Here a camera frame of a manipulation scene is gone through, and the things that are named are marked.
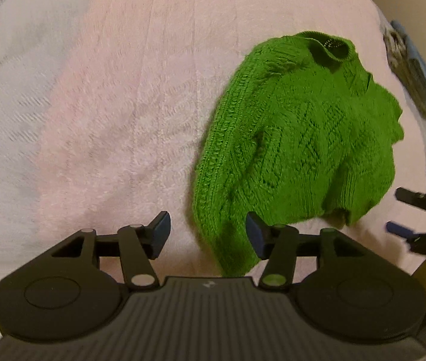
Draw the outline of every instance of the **logo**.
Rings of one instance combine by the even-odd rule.
[[[203,283],[202,285],[203,285],[205,288],[210,289],[210,288],[212,288],[213,286],[215,286],[215,285],[216,285],[216,282],[208,281],[208,282]]]

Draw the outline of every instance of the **cable knit pattern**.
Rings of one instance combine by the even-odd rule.
[[[258,262],[244,230],[250,210],[270,224],[342,210],[351,224],[379,203],[395,177],[400,115],[349,40],[302,32],[255,47],[197,168],[195,219],[223,274]]]

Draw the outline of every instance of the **circular cap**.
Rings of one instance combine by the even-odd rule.
[[[282,286],[287,282],[287,279],[281,274],[268,274],[262,279],[262,282],[268,286]]]
[[[79,338],[108,321],[121,300],[118,283],[93,265],[46,259],[0,281],[1,333],[30,342]]]
[[[131,283],[136,286],[150,286],[154,281],[154,277],[149,274],[138,274],[131,279]]]
[[[408,274],[385,262],[356,258],[330,262],[310,274],[296,299],[314,326],[353,342],[412,335],[426,307],[423,288]]]
[[[355,277],[342,282],[338,295],[347,304],[358,308],[380,308],[393,297],[393,289],[378,278]]]
[[[72,279],[42,278],[31,283],[25,291],[26,300],[35,307],[55,310],[75,301],[81,288]]]

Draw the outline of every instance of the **robotic arm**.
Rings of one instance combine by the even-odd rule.
[[[76,232],[0,281],[0,361],[426,359],[414,278],[335,229],[303,235],[250,212],[245,230],[269,259],[258,286],[160,284],[150,260],[169,236],[167,212],[112,235]],[[99,269],[101,256],[120,257],[124,283]],[[318,270],[292,283],[302,256]]]

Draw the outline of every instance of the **bed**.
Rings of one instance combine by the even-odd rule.
[[[342,231],[412,273],[423,258],[385,223],[426,231],[426,212],[394,197],[426,191],[426,121],[388,67],[386,25],[371,0],[0,0],[0,279],[76,230],[113,233],[161,210],[172,231],[159,276],[217,276],[190,214],[204,132],[251,49],[306,30],[350,39],[403,109],[393,185]],[[102,268],[120,279],[115,259]],[[303,258],[295,280],[314,269]]]

